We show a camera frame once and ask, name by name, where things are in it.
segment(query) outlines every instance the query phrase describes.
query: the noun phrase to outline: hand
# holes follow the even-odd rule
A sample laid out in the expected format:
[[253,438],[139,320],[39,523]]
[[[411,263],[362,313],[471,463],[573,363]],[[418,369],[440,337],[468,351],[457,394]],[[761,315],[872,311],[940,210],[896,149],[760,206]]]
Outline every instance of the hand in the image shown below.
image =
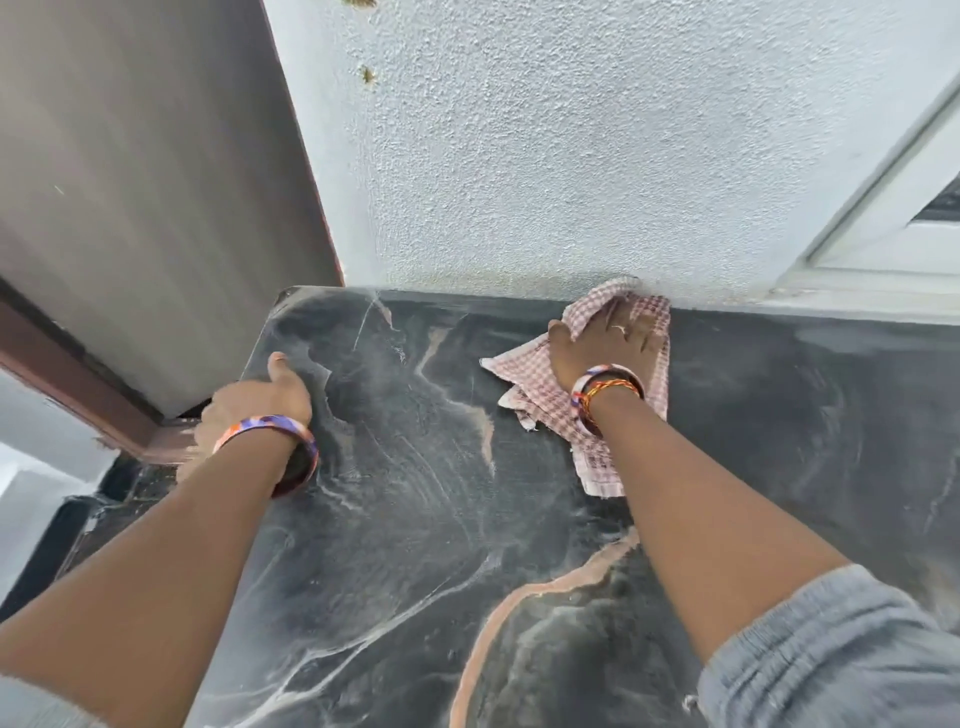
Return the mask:
[[598,364],[621,364],[636,374],[644,388],[650,386],[664,337],[653,333],[653,316],[631,321],[630,310],[624,299],[613,299],[590,319],[576,341],[571,341],[565,324],[550,322],[550,364],[566,392]]
[[194,439],[200,453],[177,470],[182,482],[213,452],[213,446],[232,425],[249,417],[286,415],[302,425],[309,425],[313,410],[310,393],[303,380],[287,363],[287,357],[274,352],[267,360],[270,381],[235,381],[218,389],[204,408]]

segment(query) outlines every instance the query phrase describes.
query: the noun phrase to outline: black marble countertop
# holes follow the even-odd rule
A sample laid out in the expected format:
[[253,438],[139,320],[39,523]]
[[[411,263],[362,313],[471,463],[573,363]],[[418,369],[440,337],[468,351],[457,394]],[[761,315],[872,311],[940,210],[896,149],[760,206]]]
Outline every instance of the black marble countertop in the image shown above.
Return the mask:
[[[478,360],[562,303],[286,292],[246,376],[282,350],[313,394],[316,479],[275,502],[194,726],[446,726],[511,590],[626,533],[568,446],[496,406]],[[960,329],[675,311],[670,422],[948,629],[960,623]],[[700,666],[638,549],[604,584],[528,600],[469,725],[701,725]]]

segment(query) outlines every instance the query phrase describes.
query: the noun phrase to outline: cleaning rag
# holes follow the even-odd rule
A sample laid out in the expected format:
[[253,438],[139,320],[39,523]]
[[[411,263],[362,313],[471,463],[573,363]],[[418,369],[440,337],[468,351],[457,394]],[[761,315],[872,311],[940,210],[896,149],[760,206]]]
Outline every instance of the cleaning rag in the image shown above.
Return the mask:
[[[647,387],[646,400],[658,415],[666,419],[670,302],[665,297],[645,295],[640,281],[635,278],[608,280],[582,299],[571,303],[564,310],[564,323],[570,329],[570,335],[576,339],[593,315],[617,296],[633,304],[632,319],[641,314],[653,316],[656,320],[654,332],[664,337],[663,349],[657,357],[657,364]],[[623,483],[613,468],[607,443],[586,434],[576,425],[570,407],[570,395],[561,388],[550,368],[550,342],[547,334],[492,359],[481,359],[480,366],[514,385],[500,398],[498,404],[515,410],[525,429],[532,430],[537,427],[537,423],[544,423],[570,443],[573,465],[588,495],[623,495]]]

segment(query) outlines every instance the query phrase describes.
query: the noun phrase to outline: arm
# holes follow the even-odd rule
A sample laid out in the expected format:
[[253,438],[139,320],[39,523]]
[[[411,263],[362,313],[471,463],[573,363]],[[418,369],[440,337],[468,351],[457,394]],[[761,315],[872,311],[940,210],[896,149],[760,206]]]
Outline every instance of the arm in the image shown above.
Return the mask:
[[[270,374],[270,383],[217,393],[198,427],[202,450],[252,415],[309,422],[309,396],[282,356],[271,357]],[[142,519],[0,626],[0,673],[113,728],[182,725],[294,444],[253,430],[191,467]]]
[[[663,339],[620,306],[577,341],[552,323],[564,389],[589,367],[619,362],[649,382]],[[691,445],[623,387],[591,412],[610,446],[644,550],[704,662],[729,637],[811,579],[849,562],[813,531]]]
[[[551,324],[569,388],[618,362],[649,382],[663,339],[613,306],[576,342]],[[660,582],[707,663],[699,704],[716,728],[952,726],[960,640],[663,422],[610,387],[591,414]]]

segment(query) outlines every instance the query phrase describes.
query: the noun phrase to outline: door frame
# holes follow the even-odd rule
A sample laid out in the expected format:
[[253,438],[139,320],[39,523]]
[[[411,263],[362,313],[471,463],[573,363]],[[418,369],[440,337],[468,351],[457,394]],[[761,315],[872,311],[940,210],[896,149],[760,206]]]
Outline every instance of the door frame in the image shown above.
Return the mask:
[[106,445],[156,465],[194,451],[194,421],[160,413],[0,279],[0,367],[99,430]]

